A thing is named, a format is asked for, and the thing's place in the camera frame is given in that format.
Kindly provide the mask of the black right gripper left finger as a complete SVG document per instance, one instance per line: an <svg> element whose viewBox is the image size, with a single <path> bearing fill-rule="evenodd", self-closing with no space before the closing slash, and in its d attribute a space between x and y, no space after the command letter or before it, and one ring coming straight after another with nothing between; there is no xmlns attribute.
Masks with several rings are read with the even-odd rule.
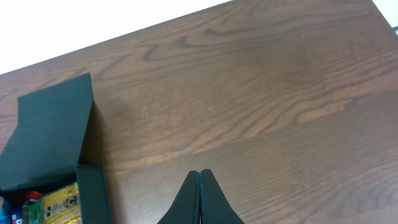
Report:
<svg viewBox="0 0 398 224"><path fill-rule="evenodd" d="M190 171L170 208L158 224L199 224L200 223L199 173Z"/></svg>

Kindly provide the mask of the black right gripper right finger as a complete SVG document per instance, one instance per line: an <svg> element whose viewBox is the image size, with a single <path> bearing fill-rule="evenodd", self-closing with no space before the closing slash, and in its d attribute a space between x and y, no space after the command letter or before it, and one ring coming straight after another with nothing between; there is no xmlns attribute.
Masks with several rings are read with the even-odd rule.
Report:
<svg viewBox="0 0 398 224"><path fill-rule="evenodd" d="M210 169L200 172L200 213L202 224L244 224Z"/></svg>

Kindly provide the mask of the yellow Hacks candy bag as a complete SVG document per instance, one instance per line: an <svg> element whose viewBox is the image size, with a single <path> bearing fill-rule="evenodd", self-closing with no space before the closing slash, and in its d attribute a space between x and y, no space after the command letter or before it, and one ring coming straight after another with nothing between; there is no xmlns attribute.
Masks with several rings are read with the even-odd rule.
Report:
<svg viewBox="0 0 398 224"><path fill-rule="evenodd" d="M82 224L78 184L67 185L43 199L43 224Z"/></svg>

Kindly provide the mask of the green red wafer bar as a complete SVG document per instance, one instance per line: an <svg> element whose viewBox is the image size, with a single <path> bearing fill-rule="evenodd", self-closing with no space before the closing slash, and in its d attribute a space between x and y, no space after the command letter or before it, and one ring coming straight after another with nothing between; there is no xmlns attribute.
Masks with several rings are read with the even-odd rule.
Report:
<svg viewBox="0 0 398 224"><path fill-rule="evenodd" d="M22 206L22 224L43 224L43 199L30 199Z"/></svg>

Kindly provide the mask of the dark green gift box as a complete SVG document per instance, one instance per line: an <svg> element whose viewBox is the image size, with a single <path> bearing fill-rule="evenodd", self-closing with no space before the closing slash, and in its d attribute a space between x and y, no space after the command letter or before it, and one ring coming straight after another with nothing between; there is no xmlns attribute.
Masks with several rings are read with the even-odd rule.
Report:
<svg viewBox="0 0 398 224"><path fill-rule="evenodd" d="M93 103L89 73L19 97L18 123L1 153L1 197L76 182L83 223L111 223L103 169L80 158Z"/></svg>

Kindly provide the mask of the Dairy Milk chocolate bar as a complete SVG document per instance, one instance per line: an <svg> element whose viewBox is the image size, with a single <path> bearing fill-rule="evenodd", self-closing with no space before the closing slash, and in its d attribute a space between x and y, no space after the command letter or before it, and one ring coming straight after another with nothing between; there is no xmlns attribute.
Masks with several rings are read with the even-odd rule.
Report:
<svg viewBox="0 0 398 224"><path fill-rule="evenodd" d="M12 224L23 224L23 212L11 213Z"/></svg>

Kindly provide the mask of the blue Oreo cookie pack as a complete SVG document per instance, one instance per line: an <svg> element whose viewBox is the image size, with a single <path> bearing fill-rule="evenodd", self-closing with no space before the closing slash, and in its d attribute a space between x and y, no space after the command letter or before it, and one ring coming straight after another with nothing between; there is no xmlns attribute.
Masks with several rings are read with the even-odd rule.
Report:
<svg viewBox="0 0 398 224"><path fill-rule="evenodd" d="M9 203L2 197L0 202L0 224L12 224Z"/></svg>

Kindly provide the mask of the red Hacks candy bag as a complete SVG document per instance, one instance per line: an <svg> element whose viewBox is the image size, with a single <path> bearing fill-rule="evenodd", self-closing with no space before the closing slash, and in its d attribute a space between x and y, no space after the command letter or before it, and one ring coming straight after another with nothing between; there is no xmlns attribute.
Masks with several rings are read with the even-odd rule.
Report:
<svg viewBox="0 0 398 224"><path fill-rule="evenodd" d="M22 190L11 194L10 203L12 205L20 205L29 200L38 200L43 197L43 194L34 190Z"/></svg>

